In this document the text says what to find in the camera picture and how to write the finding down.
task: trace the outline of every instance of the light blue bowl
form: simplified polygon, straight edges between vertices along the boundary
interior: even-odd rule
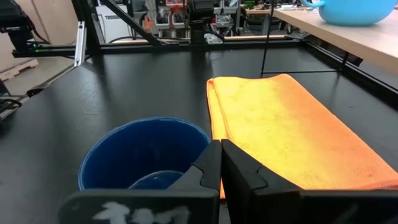
[[[371,26],[385,19],[397,4],[397,0],[321,0],[307,7],[319,7],[319,15],[327,23],[338,26]]]

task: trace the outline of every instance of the black table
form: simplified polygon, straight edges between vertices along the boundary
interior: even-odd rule
[[[262,58],[262,50],[100,55],[87,60],[0,127],[0,223],[54,223],[63,199],[78,190],[77,173],[86,151],[116,126],[174,116],[210,135],[207,79],[258,78],[261,59],[254,58]],[[269,50],[268,71],[308,69],[329,66],[304,49]],[[398,170],[395,110],[339,72],[292,76]]]

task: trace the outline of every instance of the yellow towel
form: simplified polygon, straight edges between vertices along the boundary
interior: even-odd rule
[[[398,173],[288,75],[214,78],[207,97],[213,139],[230,139],[303,189],[398,186]]]

